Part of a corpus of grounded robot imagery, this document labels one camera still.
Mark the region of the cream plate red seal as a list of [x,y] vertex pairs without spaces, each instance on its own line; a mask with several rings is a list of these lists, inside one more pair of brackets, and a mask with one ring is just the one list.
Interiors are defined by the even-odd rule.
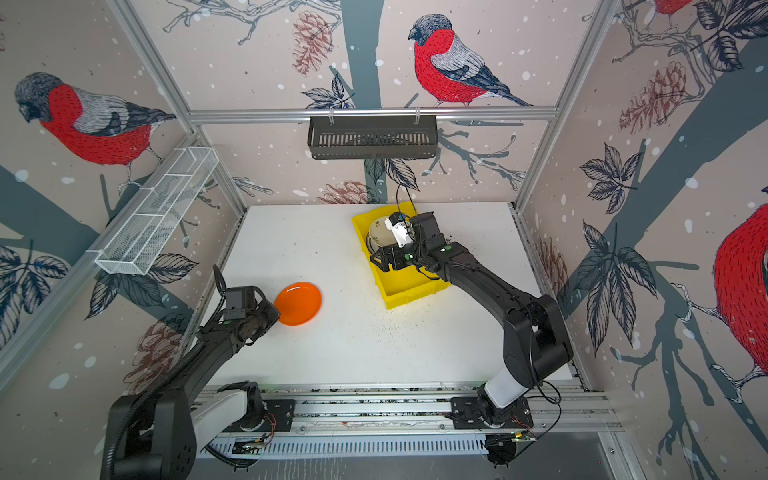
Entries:
[[375,254],[382,247],[397,243],[394,234],[387,227],[388,220],[387,216],[383,216],[370,225],[366,236],[366,246],[370,254]]

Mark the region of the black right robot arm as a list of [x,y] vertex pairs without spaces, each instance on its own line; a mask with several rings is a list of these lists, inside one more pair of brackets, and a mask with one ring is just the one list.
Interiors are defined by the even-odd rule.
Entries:
[[471,420],[491,428],[504,426],[525,394],[573,359],[557,301],[525,292],[483,266],[464,245],[446,239],[432,212],[412,217],[393,213],[384,225],[394,241],[372,252],[372,265],[384,273],[413,267],[430,280],[445,281],[501,325],[504,366],[479,388]]

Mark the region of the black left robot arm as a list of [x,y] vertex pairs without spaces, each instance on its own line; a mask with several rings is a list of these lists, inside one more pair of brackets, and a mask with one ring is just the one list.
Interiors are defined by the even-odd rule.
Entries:
[[198,441],[191,402],[214,374],[279,319],[263,300],[251,308],[227,308],[198,332],[198,342],[162,378],[140,394],[116,400],[108,413],[102,479],[185,479]]

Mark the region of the orange plate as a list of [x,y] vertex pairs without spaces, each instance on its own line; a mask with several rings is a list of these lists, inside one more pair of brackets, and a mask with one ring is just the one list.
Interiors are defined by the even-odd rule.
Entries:
[[322,301],[322,293],[316,285],[297,282],[283,289],[278,294],[274,305],[280,313],[280,323],[287,326],[300,326],[318,314]]

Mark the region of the yellow plastic bin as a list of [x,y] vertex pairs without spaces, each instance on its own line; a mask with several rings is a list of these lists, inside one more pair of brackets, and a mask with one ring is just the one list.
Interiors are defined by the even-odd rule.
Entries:
[[[399,209],[408,216],[418,213],[411,202],[401,204]],[[375,283],[388,310],[436,294],[451,286],[450,283],[440,279],[430,280],[426,278],[421,273],[418,273],[417,269],[413,266],[408,266],[399,271],[390,270],[389,272],[382,272],[370,262],[370,256],[372,255],[368,248],[370,228],[379,223],[379,231],[385,230],[384,218],[396,213],[399,209],[396,205],[386,205],[368,210],[352,218],[352,224],[360,243],[360,250],[372,271]]]

